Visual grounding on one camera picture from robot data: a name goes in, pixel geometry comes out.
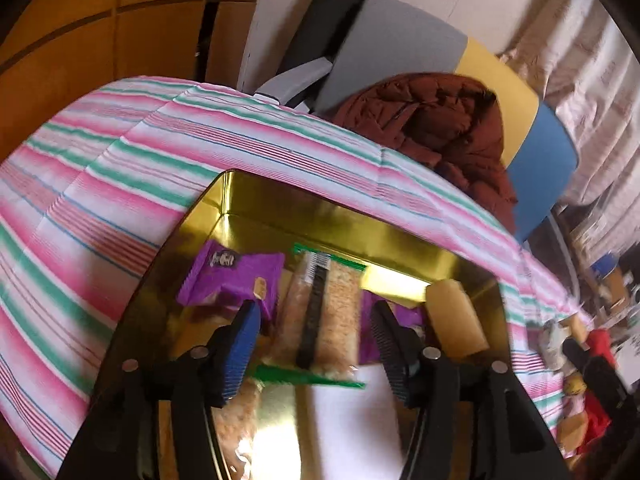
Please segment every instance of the yellow sponge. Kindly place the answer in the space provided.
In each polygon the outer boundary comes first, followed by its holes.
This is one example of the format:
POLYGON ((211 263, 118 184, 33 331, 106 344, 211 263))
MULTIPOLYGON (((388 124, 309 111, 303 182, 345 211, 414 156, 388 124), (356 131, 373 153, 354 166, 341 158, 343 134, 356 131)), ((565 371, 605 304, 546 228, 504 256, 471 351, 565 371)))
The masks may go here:
POLYGON ((424 291, 424 304, 442 350, 450 359, 460 360, 489 348, 476 311, 459 282, 432 283, 424 291))

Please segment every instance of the pink striped fabric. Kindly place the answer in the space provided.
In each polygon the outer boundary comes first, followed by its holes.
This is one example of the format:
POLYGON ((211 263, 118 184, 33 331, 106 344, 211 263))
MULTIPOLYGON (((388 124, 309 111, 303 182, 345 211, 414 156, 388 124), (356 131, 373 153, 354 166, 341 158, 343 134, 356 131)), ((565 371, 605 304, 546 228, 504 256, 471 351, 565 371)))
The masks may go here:
POLYGON ((229 169, 318 193, 494 273, 514 370, 555 428, 561 378, 532 342, 577 307, 489 213, 405 156, 318 118, 228 88, 139 77, 62 110, 0 166, 0 410, 50 476, 136 285, 229 169))

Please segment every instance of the chair armrest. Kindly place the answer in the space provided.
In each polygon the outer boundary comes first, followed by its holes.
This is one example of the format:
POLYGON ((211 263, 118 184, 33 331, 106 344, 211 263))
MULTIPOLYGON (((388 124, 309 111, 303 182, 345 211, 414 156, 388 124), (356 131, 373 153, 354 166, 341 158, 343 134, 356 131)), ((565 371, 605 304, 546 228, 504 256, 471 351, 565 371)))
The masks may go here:
POLYGON ((334 64, 327 58, 319 57, 272 77, 260 86, 255 94, 276 99, 280 104, 285 105, 304 89, 331 72, 333 66, 334 64))

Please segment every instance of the wooden wall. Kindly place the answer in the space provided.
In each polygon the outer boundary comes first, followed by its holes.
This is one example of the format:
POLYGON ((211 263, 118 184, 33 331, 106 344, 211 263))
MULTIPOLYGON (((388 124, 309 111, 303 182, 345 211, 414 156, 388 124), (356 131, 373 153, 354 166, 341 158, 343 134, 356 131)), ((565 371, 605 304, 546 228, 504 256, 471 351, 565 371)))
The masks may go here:
POLYGON ((206 80, 236 86, 256 0, 32 0, 0 44, 0 161, 43 122, 112 80, 194 77, 218 2, 206 80))

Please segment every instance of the purple snack package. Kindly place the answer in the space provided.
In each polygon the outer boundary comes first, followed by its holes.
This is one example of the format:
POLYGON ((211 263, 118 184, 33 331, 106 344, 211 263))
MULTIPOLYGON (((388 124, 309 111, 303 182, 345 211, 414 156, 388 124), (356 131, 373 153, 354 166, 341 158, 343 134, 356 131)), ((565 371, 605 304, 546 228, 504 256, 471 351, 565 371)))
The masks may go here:
POLYGON ((244 300, 260 305, 262 320, 272 322, 284 254, 239 254, 215 240, 198 252, 176 300, 183 306, 216 304, 239 308, 244 300))
POLYGON ((416 308, 407 308, 392 301, 386 300, 368 290, 362 291, 362 310, 360 312, 360 364, 380 361, 380 352, 376 340, 371 331, 371 309, 373 305, 380 300, 384 300, 389 304, 391 311, 396 316, 401 326, 408 327, 424 327, 424 309, 420 306, 416 308))

